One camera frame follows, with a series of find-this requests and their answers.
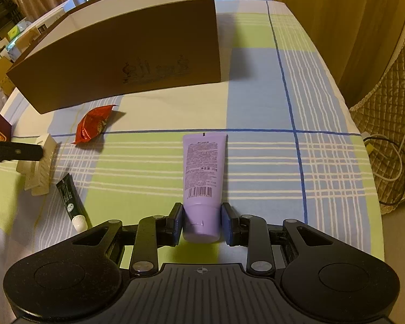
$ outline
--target floor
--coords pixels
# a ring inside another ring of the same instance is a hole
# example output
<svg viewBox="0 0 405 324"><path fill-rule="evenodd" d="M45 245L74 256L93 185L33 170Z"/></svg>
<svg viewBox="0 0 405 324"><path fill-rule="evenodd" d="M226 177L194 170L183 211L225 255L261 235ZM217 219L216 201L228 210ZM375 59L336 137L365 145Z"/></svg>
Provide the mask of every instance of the floor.
<svg viewBox="0 0 405 324"><path fill-rule="evenodd" d="M405 324L405 202L383 215L385 261L400 278L400 294L390 314L395 324Z"/></svg>

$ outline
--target tube cap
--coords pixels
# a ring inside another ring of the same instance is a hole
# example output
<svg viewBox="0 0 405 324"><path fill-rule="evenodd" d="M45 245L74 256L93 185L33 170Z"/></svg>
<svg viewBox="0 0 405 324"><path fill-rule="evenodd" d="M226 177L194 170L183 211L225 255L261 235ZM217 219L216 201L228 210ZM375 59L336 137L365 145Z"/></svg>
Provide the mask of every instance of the tube cap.
<svg viewBox="0 0 405 324"><path fill-rule="evenodd" d="M209 205L191 205L184 208L183 237L195 244L209 244L221 236L221 209Z"/></svg>
<svg viewBox="0 0 405 324"><path fill-rule="evenodd" d="M85 216L81 214L72 218L72 224L78 233L82 233L89 228L85 220Z"/></svg>

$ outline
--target bed sheet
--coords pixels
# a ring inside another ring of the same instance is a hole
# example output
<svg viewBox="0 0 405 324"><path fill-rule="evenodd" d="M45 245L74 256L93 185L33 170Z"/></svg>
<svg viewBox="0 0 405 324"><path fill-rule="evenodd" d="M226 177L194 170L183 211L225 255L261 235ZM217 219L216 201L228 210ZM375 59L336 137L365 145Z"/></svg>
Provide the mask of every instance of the bed sheet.
<svg viewBox="0 0 405 324"><path fill-rule="evenodd" d="M0 164L0 324L13 314L2 291L17 260L76 232L53 186L72 174L91 225L136 224L182 199L182 136L228 134L224 201L271 224L296 218L383 258L381 217L361 136L315 46L279 2L216 1L222 82L155 90L39 115L14 91L2 113L13 140L50 133L58 146L45 196L24 191L16 162ZM105 133L72 144L90 109L115 104ZM122 266L130 261L126 249ZM159 249L159 262L245 262L225 243Z"/></svg>

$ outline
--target metal screw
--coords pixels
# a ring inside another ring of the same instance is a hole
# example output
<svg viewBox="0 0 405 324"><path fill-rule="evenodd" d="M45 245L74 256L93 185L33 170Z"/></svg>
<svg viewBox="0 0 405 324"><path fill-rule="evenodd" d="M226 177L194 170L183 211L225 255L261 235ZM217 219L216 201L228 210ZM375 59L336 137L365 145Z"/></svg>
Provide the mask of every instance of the metal screw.
<svg viewBox="0 0 405 324"><path fill-rule="evenodd" d="M251 268L256 272L268 272L272 265L266 261L256 261L251 264Z"/></svg>
<svg viewBox="0 0 405 324"><path fill-rule="evenodd" d="M139 261L135 262L132 265L132 268L136 270L138 273L143 273L152 270L154 268L154 265L152 262L149 261Z"/></svg>

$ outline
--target blue stripe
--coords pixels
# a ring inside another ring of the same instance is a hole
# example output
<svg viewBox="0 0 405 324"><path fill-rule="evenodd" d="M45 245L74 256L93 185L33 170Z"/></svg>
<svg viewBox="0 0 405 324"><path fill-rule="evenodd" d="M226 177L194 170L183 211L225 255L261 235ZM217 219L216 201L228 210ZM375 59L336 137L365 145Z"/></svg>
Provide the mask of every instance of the blue stripe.
<svg viewBox="0 0 405 324"><path fill-rule="evenodd" d="M291 117L291 125L292 125L292 130L294 132L294 139L295 139L295 146L297 149L297 160L298 160L298 167L300 170L300 179L301 179L301 194L303 196L303 214L304 214L304 221L307 224L308 223L308 205L306 203L306 190L305 190L305 175L303 174L303 165L301 163L301 155L300 155L300 147L298 145L298 136L297 136L297 130L295 128L295 123L294 123L294 115L292 113L292 106L291 106L291 100L289 98L288 94L288 88L286 86L286 80L285 80L285 72L282 66L282 61L281 61L281 55L279 53L279 47L278 47L278 41L276 40L276 35L275 35L275 30L273 28L273 23L272 19L270 17L270 8L269 8L269 3L266 1L267 5L267 14L269 16L269 21L270 21L270 27L272 28L272 33L273 33L273 40L275 41L276 45L276 52L278 54L278 59L279 59L279 65L281 67L281 73L282 73L282 81L284 83L284 88L285 88L285 96L286 100L288 102L288 109L289 109L289 115Z"/></svg>
<svg viewBox="0 0 405 324"><path fill-rule="evenodd" d="M167 129L167 130L118 130L118 131L107 131L101 134L137 134L137 133L186 133L186 132L255 132L255 133L307 133L307 134L331 134L331 135L342 135L342 136L361 136L358 133L337 133L329 131L315 131L315 130L289 130L289 129ZM76 133L70 134L56 134L51 135L54 138L72 136ZM39 136L13 136L16 139L30 139L37 138Z"/></svg>

